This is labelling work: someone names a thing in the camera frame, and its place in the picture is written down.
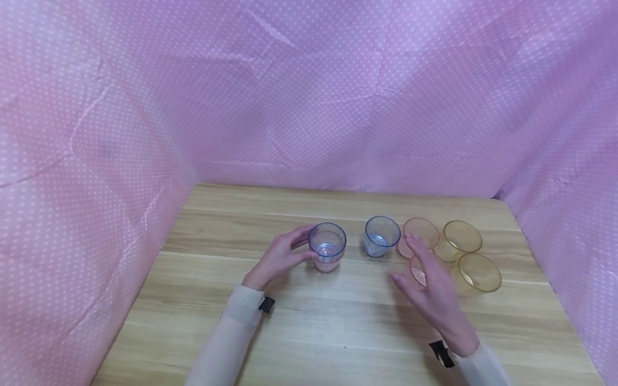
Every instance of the table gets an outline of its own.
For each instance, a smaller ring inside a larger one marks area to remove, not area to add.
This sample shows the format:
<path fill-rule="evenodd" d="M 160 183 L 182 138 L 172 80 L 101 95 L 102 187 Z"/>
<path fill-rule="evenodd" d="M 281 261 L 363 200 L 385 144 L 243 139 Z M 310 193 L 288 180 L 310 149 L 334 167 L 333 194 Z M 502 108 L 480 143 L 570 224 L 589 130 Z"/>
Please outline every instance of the table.
<path fill-rule="evenodd" d="M 237 385 L 452 385 L 427 343 L 431 329 L 389 282 L 407 260 L 366 256 L 374 215 L 480 230 L 502 288 L 462 300 L 515 385 L 602 385 L 509 208 L 476 198 L 260 187 L 193 189 L 93 385 L 182 385 L 234 286 L 278 233 L 330 221 L 348 236 L 329 274 L 296 267 L 273 282 Z"/>

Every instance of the plastic cup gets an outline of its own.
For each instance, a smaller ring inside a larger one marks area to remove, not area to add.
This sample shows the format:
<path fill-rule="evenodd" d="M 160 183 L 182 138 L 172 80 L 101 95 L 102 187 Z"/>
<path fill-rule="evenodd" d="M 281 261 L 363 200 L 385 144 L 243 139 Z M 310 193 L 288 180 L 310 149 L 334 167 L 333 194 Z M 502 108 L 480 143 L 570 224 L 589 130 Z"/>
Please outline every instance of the plastic cup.
<path fill-rule="evenodd" d="M 425 279 L 425 273 L 418 257 L 413 256 L 410 259 L 410 272 L 416 281 L 423 287 L 427 287 L 427 281 Z"/>
<path fill-rule="evenodd" d="M 498 267 L 478 253 L 467 253 L 453 264 L 451 278 L 455 293 L 462 298 L 493 292 L 502 285 Z"/>
<path fill-rule="evenodd" d="M 365 224 L 365 253 L 372 258 L 384 256 L 401 239 L 399 225 L 386 216 L 375 216 Z"/>
<path fill-rule="evenodd" d="M 483 246 L 483 238 L 476 228 L 467 222 L 448 222 L 440 234 L 440 242 L 433 253 L 445 262 L 456 262 L 466 253 L 476 252 Z"/>
<path fill-rule="evenodd" d="M 347 239 L 337 224 L 322 222 L 309 232 L 309 248 L 318 254 L 315 267 L 322 272 L 331 272 L 339 265 L 344 255 Z"/>
<path fill-rule="evenodd" d="M 404 233 L 412 233 L 418 236 L 429 250 L 435 248 L 440 242 L 440 231 L 438 228 L 431 221 L 422 217 L 413 217 L 406 221 Z M 403 237 L 397 243 L 397 251 L 407 259 L 414 257 L 414 252 L 408 247 Z"/>

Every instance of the wrist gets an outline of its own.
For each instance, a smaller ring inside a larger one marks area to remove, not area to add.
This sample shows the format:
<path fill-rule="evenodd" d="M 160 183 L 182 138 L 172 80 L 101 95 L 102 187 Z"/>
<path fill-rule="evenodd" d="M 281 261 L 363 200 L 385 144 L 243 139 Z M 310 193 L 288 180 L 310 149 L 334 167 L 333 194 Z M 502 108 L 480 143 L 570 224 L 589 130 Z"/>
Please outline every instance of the wrist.
<path fill-rule="evenodd" d="M 256 268 L 257 266 L 245 275 L 242 279 L 242 285 L 252 290 L 263 292 L 268 283 L 270 283 L 270 280 Z"/>
<path fill-rule="evenodd" d="M 449 349 L 461 358 L 466 358 L 476 353 L 481 344 L 476 330 L 467 319 L 465 322 L 439 331 L 439 333 Z"/>

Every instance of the wooden table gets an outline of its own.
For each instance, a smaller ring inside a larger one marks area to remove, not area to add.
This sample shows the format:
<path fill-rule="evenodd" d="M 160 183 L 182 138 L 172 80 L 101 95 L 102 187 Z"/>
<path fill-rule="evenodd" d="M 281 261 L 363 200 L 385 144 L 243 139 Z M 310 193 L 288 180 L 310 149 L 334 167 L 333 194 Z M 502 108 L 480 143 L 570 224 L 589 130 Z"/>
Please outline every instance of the wooden table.
<path fill-rule="evenodd" d="M 238 385 L 452 385 L 431 330 L 387 279 L 407 260 L 372 259 L 371 216 L 479 228 L 502 288 L 462 301 L 515 385 L 602 385 L 508 207 L 492 199 L 200 185 L 176 219 L 94 385 L 182 385 L 234 286 L 273 236 L 322 221 L 348 236 L 341 265 L 307 264 L 272 283 Z"/>

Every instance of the pink polka dot fabric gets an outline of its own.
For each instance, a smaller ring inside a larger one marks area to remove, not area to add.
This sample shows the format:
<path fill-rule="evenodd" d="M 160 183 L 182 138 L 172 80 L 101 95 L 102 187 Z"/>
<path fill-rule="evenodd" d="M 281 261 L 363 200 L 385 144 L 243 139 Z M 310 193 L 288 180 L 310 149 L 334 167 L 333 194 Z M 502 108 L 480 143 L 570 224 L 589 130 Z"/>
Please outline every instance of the pink polka dot fabric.
<path fill-rule="evenodd" d="M 0 384 L 87 384 L 199 182 L 503 199 L 618 385 L 618 6 L 5 0 Z"/>

